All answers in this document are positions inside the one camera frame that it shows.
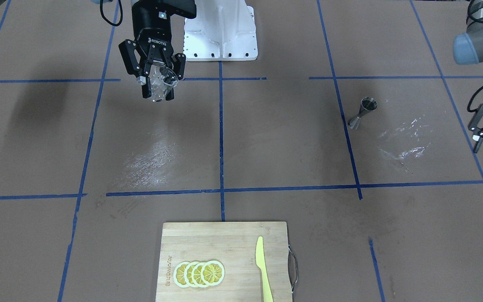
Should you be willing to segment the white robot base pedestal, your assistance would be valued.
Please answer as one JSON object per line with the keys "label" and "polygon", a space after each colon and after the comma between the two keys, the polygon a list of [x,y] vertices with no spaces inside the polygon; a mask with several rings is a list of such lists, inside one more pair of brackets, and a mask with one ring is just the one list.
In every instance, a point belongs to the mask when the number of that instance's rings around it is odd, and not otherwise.
{"label": "white robot base pedestal", "polygon": [[184,23],[188,61],[253,61],[258,58],[255,13],[245,0],[196,0],[197,15]]}

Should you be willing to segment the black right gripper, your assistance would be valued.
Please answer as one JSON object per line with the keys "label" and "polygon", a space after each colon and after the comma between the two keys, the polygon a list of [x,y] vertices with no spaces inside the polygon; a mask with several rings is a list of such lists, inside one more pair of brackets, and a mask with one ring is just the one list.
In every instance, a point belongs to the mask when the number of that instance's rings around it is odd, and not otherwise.
{"label": "black right gripper", "polygon": [[126,72],[136,77],[142,97],[150,98],[150,65],[165,65],[168,88],[166,101],[174,99],[174,88],[184,79],[186,55],[174,54],[172,47],[172,15],[194,19],[194,0],[133,0],[131,3],[135,40],[126,39],[118,45]]}

